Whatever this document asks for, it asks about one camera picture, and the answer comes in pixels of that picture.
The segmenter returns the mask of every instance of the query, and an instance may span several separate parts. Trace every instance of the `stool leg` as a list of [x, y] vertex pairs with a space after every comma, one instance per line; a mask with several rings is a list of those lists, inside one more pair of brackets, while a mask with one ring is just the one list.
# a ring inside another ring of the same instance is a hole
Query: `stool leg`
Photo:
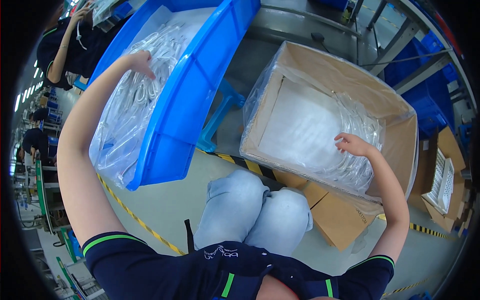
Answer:
[[216, 144], [211, 141], [212, 137], [220, 126], [220, 123], [223, 121], [223, 118], [230, 110], [230, 107], [235, 104], [239, 108], [242, 108], [245, 104], [245, 97], [237, 93], [237, 91], [235, 91], [235, 89], [225, 79], [222, 79], [218, 89], [223, 95], [222, 102], [215, 110], [215, 113], [210, 118], [207, 125], [202, 129], [200, 137], [197, 141], [197, 147], [205, 152], [215, 151]]

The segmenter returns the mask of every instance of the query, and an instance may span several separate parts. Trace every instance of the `worker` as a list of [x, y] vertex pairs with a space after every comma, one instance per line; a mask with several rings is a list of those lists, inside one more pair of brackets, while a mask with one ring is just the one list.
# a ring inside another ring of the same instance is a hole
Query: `worker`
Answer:
[[48, 157], [48, 136], [39, 128], [32, 128], [25, 132], [22, 145], [17, 149], [17, 161], [23, 161], [25, 151], [28, 151], [31, 155], [32, 164], [35, 164], [35, 152], [37, 150], [40, 152], [40, 160], [43, 166], [56, 166], [56, 157], [52, 159]]
[[50, 110], [48, 108], [39, 108], [35, 112], [30, 113], [28, 119], [30, 122], [37, 122], [37, 121], [49, 121], [48, 113]]
[[58, 7], [47, 24], [43, 38], [38, 44], [37, 60], [40, 69], [53, 84], [66, 88], [67, 72], [90, 78], [103, 53], [128, 17], [121, 20], [109, 32], [93, 27], [90, 2], [70, 18], [59, 20], [63, 4]]
[[88, 148], [104, 106], [124, 73], [132, 70], [155, 77], [148, 67], [150, 59], [148, 51], [140, 51], [108, 67], [80, 96], [59, 140], [63, 204], [86, 265], [108, 297], [380, 299], [407, 236], [408, 207], [382, 154], [352, 134], [340, 133], [335, 145], [341, 152], [370, 160], [387, 225], [369, 257], [343, 275], [330, 276], [291, 258], [304, 232], [312, 228], [306, 198], [289, 188], [271, 192], [246, 170], [208, 184], [206, 207], [193, 236], [196, 251], [177, 257], [157, 254], [127, 232], [96, 176]]

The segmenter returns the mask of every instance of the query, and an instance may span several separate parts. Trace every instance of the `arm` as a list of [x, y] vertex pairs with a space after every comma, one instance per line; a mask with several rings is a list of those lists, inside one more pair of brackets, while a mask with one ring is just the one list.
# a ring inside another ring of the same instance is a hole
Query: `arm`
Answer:
[[83, 245], [101, 233], [126, 232], [113, 211], [88, 156], [88, 148], [111, 93], [127, 70], [146, 73], [148, 51], [120, 57], [80, 96], [63, 126], [57, 166], [63, 204], [75, 235]]
[[340, 138], [343, 140], [336, 146], [342, 150], [342, 153], [348, 151], [356, 156], [365, 156], [370, 161], [384, 205], [387, 227], [369, 257], [387, 255], [396, 262], [407, 238], [410, 224], [407, 201], [402, 187], [377, 148], [353, 134], [341, 133], [335, 140]]
[[84, 19], [87, 12], [88, 8], [85, 7], [73, 14], [70, 22], [68, 23], [67, 30], [65, 30], [63, 38], [61, 39], [57, 55], [47, 68], [47, 78], [54, 84], [58, 83], [62, 77], [63, 67], [65, 66], [65, 59], [67, 58], [67, 51], [72, 32], [76, 29], [77, 23]]

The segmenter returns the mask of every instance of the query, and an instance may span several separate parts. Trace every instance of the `black cable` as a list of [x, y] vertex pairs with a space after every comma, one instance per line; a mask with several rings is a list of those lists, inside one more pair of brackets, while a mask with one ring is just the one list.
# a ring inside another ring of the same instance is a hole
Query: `black cable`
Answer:
[[440, 51], [435, 52], [435, 53], [418, 55], [418, 56], [414, 56], [414, 57], [410, 57], [410, 58], [402, 59], [402, 60], [391, 60], [391, 61], [379, 62], [379, 63], [369, 63], [369, 64], [366, 64], [366, 65], [361, 65], [361, 66], [359, 66], [359, 67], [376, 66], [376, 65], [387, 65], [387, 64], [392, 63], [392, 62], [401, 62], [401, 61], [407, 61], [407, 60], [416, 60], [416, 59], [419, 59], [419, 58], [421, 58], [421, 57], [433, 56], [433, 55], [437, 55], [437, 54], [440, 54], [440, 53], [446, 53], [446, 52], [449, 52], [449, 51], [452, 51], [452, 49], [449, 49], [449, 50], [446, 50], [446, 49], [445, 49], [445, 50], [440, 50]]

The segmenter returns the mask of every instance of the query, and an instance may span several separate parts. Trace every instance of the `cardboard box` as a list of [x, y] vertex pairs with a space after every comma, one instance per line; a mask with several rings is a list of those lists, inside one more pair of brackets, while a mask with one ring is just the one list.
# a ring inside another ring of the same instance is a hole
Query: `cardboard box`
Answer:
[[301, 190], [312, 210], [313, 223], [325, 241], [339, 251], [345, 250], [375, 219], [312, 181], [298, 175], [274, 170], [277, 180]]
[[260, 150], [260, 143], [272, 117], [280, 88], [293, 82], [328, 97], [335, 97], [334, 93], [346, 93], [361, 103], [372, 116], [385, 120], [382, 155], [398, 178], [404, 193], [411, 189], [416, 173], [417, 115], [391, 87], [346, 60], [290, 42], [282, 44], [271, 66], [275, 67], [268, 69], [265, 76], [256, 83], [256, 86], [264, 88], [258, 92], [255, 104], [257, 109], [252, 112], [252, 119], [245, 127], [240, 145], [242, 156], [317, 182], [327, 192], [353, 203], [365, 213], [376, 215], [383, 212], [379, 199], [380, 191], [374, 181], [366, 193], [360, 193], [326, 179], [307, 167], [273, 157]]
[[312, 216], [327, 243], [339, 251], [345, 250], [375, 219], [331, 193], [312, 208]]
[[[437, 149], [440, 149], [446, 158], [452, 159], [455, 169], [453, 193], [446, 214], [440, 213], [421, 196], [432, 190]], [[417, 175], [408, 197], [408, 203], [421, 211], [428, 212], [432, 220], [447, 232], [452, 231], [464, 199], [465, 180], [460, 174], [463, 169], [465, 169], [465, 162], [449, 127], [440, 132], [436, 131], [428, 140], [420, 141]]]

